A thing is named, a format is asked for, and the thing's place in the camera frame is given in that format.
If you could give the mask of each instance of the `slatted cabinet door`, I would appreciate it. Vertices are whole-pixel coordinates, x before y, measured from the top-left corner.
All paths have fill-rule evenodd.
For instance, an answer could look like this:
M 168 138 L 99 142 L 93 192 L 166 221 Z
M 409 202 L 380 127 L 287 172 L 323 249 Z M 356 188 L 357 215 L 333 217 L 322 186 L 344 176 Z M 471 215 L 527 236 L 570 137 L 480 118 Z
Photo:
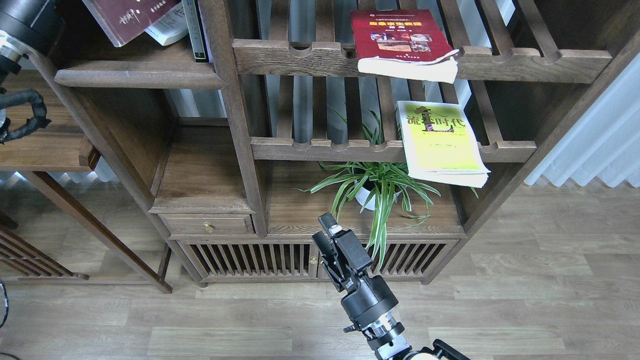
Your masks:
M 312 242 L 180 240 L 197 263 L 202 282 L 304 281 L 317 279 L 318 249 Z
M 451 251 L 458 240 L 387 240 L 387 255 L 378 268 L 378 259 L 373 260 L 369 275 L 382 275 L 387 281 L 416 280 L 432 277 L 433 270 Z M 369 256 L 373 248 L 367 249 Z M 320 266 L 318 277 L 328 279 Z

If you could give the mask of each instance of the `shelf board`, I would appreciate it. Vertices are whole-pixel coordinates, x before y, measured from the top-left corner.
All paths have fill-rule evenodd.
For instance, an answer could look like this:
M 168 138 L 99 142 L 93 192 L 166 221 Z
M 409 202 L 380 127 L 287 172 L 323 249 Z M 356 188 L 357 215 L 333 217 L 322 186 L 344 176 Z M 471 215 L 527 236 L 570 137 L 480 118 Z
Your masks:
M 375 8 L 373 2 L 358 3 L 360 9 Z M 438 2 L 449 41 L 454 48 L 460 49 L 455 56 L 458 79 L 592 83 L 611 61 L 608 51 L 558 49 L 532 0 L 515 0 L 515 4 L 518 8 L 516 13 L 522 16 L 535 38 L 536 45 L 533 47 L 513 45 L 495 1 L 476 0 L 475 3 L 491 40 L 491 47 L 471 46 L 455 0 Z M 400 5 L 403 9 L 417 8 L 416 1 L 411 0 L 400 2 Z M 324 8 L 321 12 L 324 16 L 316 19 L 316 38 L 322 41 L 307 43 L 287 41 L 287 9 L 277 10 L 280 15 L 271 17 L 271 28 L 278 29 L 277 36 L 270 34 L 269 40 L 234 40 L 238 73 L 372 76 L 358 71 L 358 58 L 353 44 L 341 44 L 334 42 L 332 37 L 322 36 L 332 34 L 335 28 L 333 21 L 327 21 L 334 18 L 332 8 Z
M 78 59 L 58 71 L 55 81 L 65 86 L 124 88 L 219 89 L 225 82 L 212 63 L 197 63 L 189 38 L 161 46 L 141 34 L 123 47 L 114 47 L 97 33 Z
M 313 99 L 314 111 L 312 117 L 300 119 L 301 122 L 311 121 L 313 136 L 305 143 L 296 142 L 292 138 L 293 125 L 293 93 L 294 81 L 290 76 L 280 78 L 280 103 L 278 109 L 278 129 L 276 137 L 252 137 L 251 147 L 256 160 L 305 160 L 305 161 L 390 161 L 405 160 L 402 140 L 398 140 L 395 99 L 391 91 L 390 78 L 376 79 L 378 100 L 380 104 L 381 125 L 384 141 L 379 145 L 371 145 L 364 140 L 362 134 L 362 117 L 358 81 L 345 80 L 345 94 L 347 108 L 347 130 L 349 139 L 346 143 L 333 143 L 326 138 L 326 87 L 316 86 L 317 81 L 324 78 L 314 78 Z M 524 163 L 536 150 L 533 141 L 509 141 L 502 137 L 500 127 L 496 121 L 491 100 L 487 94 L 483 81 L 469 81 L 474 93 L 474 99 L 481 109 L 481 121 L 474 127 L 476 136 L 481 132 L 486 134 L 486 145 L 478 142 L 479 153 L 485 163 Z M 424 101 L 424 90 L 420 81 L 409 81 L 408 90 L 411 98 Z M 457 104 L 455 89 L 450 84 L 440 84 L 444 102 Z
M 228 127 L 179 128 L 150 212 L 253 213 Z
M 353 44 L 235 39 L 233 45 L 241 74 L 375 76 L 358 71 Z M 507 55 L 493 55 L 490 47 L 460 49 L 457 78 L 467 80 L 591 83 L 611 61 L 609 52 L 597 50 L 559 50 L 543 57 L 529 48 L 512 48 Z
M 0 145 L 0 170 L 90 172 L 99 154 L 62 105 L 42 76 L 35 70 L 10 74 L 3 86 L 8 93 L 33 88 L 42 95 L 51 123 L 24 138 Z M 33 116 L 29 104 L 8 108 L 11 130 Z
M 310 188 L 330 174 L 312 161 L 274 161 L 269 207 L 270 237 L 307 238 L 320 230 L 317 218 L 331 210 L 337 186 L 329 186 L 314 194 L 295 188 Z M 406 216 L 400 203 L 395 204 L 387 222 L 389 239 L 459 239 L 465 236 L 451 189 L 444 184 L 432 185 L 442 197 L 435 194 L 431 197 L 434 202 L 431 216 L 423 224 L 414 226 L 411 224 L 417 221 Z M 418 195 L 412 197 L 412 206 L 413 215 L 427 212 Z M 364 210 L 361 214 L 360 205 L 352 200 L 345 204 L 339 223 L 352 229 L 357 236 L 368 238 L 372 219 L 372 211 Z

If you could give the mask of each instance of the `book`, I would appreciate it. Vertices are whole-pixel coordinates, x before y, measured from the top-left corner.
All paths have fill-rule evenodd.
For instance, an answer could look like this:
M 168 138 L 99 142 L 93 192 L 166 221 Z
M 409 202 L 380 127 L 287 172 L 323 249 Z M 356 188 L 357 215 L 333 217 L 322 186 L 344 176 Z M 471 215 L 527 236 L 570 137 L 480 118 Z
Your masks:
M 424 101 L 398 101 L 397 106 L 410 177 L 484 186 L 490 171 L 462 106 Z
M 458 53 L 429 10 L 351 12 L 358 71 L 396 78 L 453 83 Z
M 180 0 L 83 0 L 115 47 L 124 46 Z
M 184 13 L 187 18 L 187 27 L 189 28 L 189 38 L 191 39 L 193 57 L 196 62 L 205 63 L 209 61 L 209 57 L 207 55 L 207 45 L 204 40 L 204 30 L 202 28 L 198 1 L 182 0 L 182 4 L 184 5 Z
M 174 6 L 171 11 L 151 24 L 145 32 L 162 46 L 171 45 L 187 36 L 189 28 L 187 28 L 182 3 Z

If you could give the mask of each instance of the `drawer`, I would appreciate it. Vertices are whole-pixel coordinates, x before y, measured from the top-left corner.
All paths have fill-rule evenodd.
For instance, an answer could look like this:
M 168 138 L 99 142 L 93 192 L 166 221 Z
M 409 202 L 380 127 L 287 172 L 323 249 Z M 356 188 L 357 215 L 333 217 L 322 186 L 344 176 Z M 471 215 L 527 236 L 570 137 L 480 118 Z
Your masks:
M 171 234 L 252 234 L 248 214 L 158 214 Z

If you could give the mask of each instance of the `yellow-green book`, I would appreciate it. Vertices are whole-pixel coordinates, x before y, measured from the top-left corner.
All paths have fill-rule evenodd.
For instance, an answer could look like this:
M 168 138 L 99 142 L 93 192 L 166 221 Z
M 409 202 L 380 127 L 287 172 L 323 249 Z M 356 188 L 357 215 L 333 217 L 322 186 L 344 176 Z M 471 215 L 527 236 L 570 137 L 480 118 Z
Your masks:
M 476 136 L 458 104 L 398 101 L 409 176 L 439 183 L 484 186 Z

